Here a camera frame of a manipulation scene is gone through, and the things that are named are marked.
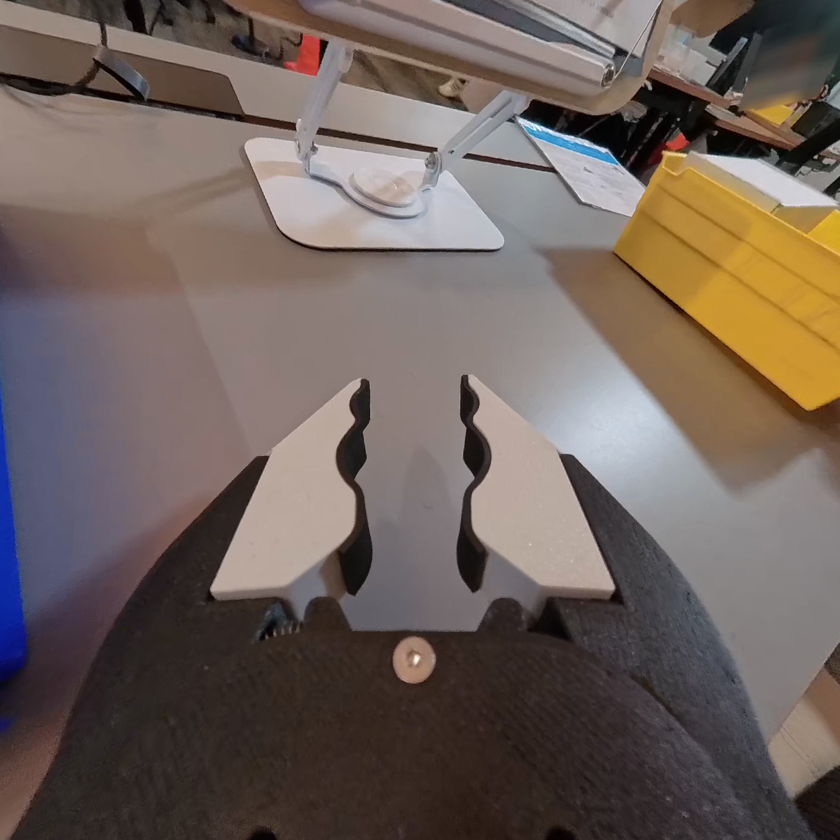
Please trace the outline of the background wooden table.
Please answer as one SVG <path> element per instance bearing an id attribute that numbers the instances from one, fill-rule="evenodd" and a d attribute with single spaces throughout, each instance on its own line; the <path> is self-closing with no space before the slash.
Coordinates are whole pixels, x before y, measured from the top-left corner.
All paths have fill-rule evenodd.
<path id="1" fill-rule="evenodd" d="M 655 65 L 636 96 L 652 113 L 652 134 L 671 140 L 681 134 L 698 140 L 709 132 L 722 131 L 777 150 L 789 151 L 810 138 L 794 131 L 799 115 L 793 112 L 781 123 L 774 123 L 758 110 L 743 111 L 733 96 Z"/>

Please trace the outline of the yellow plastic bin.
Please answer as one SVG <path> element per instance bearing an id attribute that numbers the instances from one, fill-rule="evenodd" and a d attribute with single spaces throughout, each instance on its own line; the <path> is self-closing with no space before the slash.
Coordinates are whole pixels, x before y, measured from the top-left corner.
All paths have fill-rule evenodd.
<path id="1" fill-rule="evenodd" d="M 806 411 L 839 397 L 838 210 L 810 233 L 666 153 L 614 254 Z"/>

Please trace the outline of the grey desk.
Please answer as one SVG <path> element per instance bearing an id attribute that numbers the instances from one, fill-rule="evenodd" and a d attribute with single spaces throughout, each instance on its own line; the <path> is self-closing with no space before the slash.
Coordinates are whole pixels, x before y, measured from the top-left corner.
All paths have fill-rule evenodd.
<path id="1" fill-rule="evenodd" d="M 554 171 L 494 252 L 282 234 L 256 126 L 2 86 L 2 407 L 29 659 L 9 838 L 812 838 L 774 734 L 838 644 L 838 401 L 806 411 Z M 617 594 L 462 581 L 475 375 Z M 210 594 L 268 454 L 364 378 L 359 594 Z"/>

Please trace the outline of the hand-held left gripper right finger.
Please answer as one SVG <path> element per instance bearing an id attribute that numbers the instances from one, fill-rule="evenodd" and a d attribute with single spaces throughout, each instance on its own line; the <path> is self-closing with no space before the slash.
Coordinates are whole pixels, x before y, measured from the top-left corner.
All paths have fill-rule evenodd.
<path id="1" fill-rule="evenodd" d="M 549 599 L 617 594 L 559 450 L 475 375 L 460 379 L 471 474 L 456 559 L 470 592 L 511 599 L 537 619 Z"/>

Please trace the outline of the printed instruction sheet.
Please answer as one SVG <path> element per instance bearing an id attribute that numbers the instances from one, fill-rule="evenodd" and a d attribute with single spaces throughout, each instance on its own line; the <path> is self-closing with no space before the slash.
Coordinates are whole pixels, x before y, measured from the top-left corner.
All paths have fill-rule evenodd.
<path id="1" fill-rule="evenodd" d="M 659 1 L 453 1 L 451 4 L 548 43 L 566 42 L 603 56 L 641 56 Z"/>

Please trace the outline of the white document stand wooden board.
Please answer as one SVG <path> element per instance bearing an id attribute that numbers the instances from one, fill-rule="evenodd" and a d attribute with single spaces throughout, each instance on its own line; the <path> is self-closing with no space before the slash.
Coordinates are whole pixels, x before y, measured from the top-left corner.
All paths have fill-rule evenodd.
<path id="1" fill-rule="evenodd" d="M 548 43 L 453 1 L 241 1 L 227 4 L 268 25 L 328 43 L 293 140 L 252 139 L 245 157 L 278 230 L 320 250 L 498 251 L 504 237 L 451 173 L 454 163 L 532 98 L 590 114 L 627 104 L 642 87 L 673 19 L 708 35 L 753 2 L 662 3 L 641 56 L 603 56 Z M 425 162 L 339 147 L 317 132 L 358 51 L 490 81 L 498 94 Z"/>

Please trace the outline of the blue white paper leaflet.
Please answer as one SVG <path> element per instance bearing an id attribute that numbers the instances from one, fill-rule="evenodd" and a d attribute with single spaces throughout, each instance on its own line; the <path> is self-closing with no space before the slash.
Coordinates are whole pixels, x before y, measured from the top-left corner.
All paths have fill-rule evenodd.
<path id="1" fill-rule="evenodd" d="M 517 117 L 516 123 L 580 204 L 624 217 L 634 215 L 645 186 L 612 152 L 523 117 Z"/>

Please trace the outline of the blue plastic bin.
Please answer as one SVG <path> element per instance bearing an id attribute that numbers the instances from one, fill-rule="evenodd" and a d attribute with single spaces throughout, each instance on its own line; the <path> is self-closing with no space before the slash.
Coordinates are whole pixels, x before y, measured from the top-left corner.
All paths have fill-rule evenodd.
<path id="1" fill-rule="evenodd" d="M 28 635 L 20 578 L 5 412 L 1 408 L 1 689 L 5 692 L 28 661 Z"/>

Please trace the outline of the small yellow bin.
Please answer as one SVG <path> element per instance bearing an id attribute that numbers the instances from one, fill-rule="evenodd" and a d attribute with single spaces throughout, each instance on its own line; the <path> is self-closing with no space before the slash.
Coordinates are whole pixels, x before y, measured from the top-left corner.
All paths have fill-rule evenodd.
<path id="1" fill-rule="evenodd" d="M 775 105 L 768 108 L 750 109 L 744 114 L 752 121 L 768 130 L 793 130 L 793 124 L 807 111 L 810 103 L 806 102 Z"/>

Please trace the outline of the beige chair seat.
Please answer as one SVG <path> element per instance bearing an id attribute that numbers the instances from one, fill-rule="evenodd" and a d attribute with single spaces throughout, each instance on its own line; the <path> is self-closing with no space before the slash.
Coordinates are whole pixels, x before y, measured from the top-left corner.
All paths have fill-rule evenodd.
<path id="1" fill-rule="evenodd" d="M 839 685 L 823 668 L 769 742 L 790 798 L 839 765 Z"/>

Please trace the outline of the white cardboard mailer box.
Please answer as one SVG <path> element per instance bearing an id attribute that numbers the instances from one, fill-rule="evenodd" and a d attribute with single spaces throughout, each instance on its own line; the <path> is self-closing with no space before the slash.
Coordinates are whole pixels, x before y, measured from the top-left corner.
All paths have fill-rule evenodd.
<path id="1" fill-rule="evenodd" d="M 810 233 L 838 203 L 805 181 L 759 159 L 691 151 L 679 172 L 696 172 L 787 224 Z"/>

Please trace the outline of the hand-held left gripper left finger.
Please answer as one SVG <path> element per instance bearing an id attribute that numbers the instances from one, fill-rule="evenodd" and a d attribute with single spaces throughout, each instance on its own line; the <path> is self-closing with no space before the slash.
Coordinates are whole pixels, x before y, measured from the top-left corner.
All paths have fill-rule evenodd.
<path id="1" fill-rule="evenodd" d="M 359 594 L 373 549 L 358 475 L 371 386 L 346 385 L 270 450 L 210 594 L 217 602 L 309 603 Z"/>

